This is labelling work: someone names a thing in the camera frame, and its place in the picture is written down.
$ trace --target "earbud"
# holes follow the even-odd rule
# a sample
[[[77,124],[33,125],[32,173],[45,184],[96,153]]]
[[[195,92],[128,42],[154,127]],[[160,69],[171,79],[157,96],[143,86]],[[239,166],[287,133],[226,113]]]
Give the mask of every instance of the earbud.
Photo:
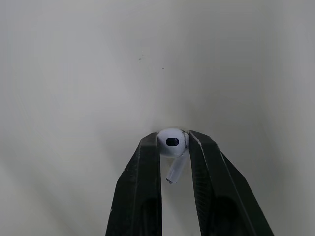
[[[160,154],[169,158],[174,158],[174,162],[168,172],[166,180],[176,183],[181,176],[186,160],[188,158],[188,134],[177,128],[169,128],[157,134],[160,143]]]

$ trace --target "white surface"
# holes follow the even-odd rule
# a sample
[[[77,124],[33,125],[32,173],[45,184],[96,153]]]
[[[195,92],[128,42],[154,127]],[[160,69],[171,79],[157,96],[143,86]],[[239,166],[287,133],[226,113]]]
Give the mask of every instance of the white surface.
[[[104,235],[139,140],[172,126],[218,142],[275,235],[315,235],[314,10],[1,0],[1,235]],[[189,167],[162,190],[164,235],[200,235]]]
[[[185,149],[189,144],[189,136],[186,132],[178,128],[167,128],[161,130],[157,134],[160,143],[159,152],[170,158],[176,158],[183,155]],[[178,144],[176,146],[169,146],[166,144],[168,138],[177,138]]]

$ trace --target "black plastic jaw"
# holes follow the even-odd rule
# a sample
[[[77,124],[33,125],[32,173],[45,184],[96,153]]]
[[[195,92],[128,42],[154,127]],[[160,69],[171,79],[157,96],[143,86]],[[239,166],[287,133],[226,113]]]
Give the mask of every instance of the black plastic jaw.
[[[273,236],[247,181],[209,136],[189,131],[202,236]]]
[[[117,181],[106,236],[161,236],[157,133],[144,137]]]

